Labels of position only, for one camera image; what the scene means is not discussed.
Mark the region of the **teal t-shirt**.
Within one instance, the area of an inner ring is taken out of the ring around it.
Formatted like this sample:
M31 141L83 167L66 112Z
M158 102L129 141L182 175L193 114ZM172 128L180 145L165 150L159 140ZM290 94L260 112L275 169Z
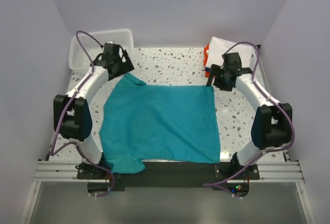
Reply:
M131 74L104 104L100 138L114 173L135 174L145 159L220 160L215 94L207 86L148 85Z

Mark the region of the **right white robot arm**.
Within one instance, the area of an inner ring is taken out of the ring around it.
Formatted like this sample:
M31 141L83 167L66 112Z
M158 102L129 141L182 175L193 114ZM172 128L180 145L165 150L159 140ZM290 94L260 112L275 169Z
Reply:
M253 71L242 66L239 53L225 53L222 58L221 66L211 66L206 86L222 91L238 90L255 111L251 141L232 156L228 167L233 178L241 179L248 173L248 166L264 154L292 141L292 106L272 97Z

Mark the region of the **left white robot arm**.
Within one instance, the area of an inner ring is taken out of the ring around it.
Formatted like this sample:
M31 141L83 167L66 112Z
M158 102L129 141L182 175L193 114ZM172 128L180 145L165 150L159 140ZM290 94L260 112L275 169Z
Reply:
M103 153L91 135L93 122L89 104L105 83L133 69L128 52L121 45L104 44L103 51L91 62L86 75L77 85L64 95L56 95L53 100L55 135L51 156L73 144L82 161L90 164L88 171L94 178L101 179L106 175L107 166L100 162Z

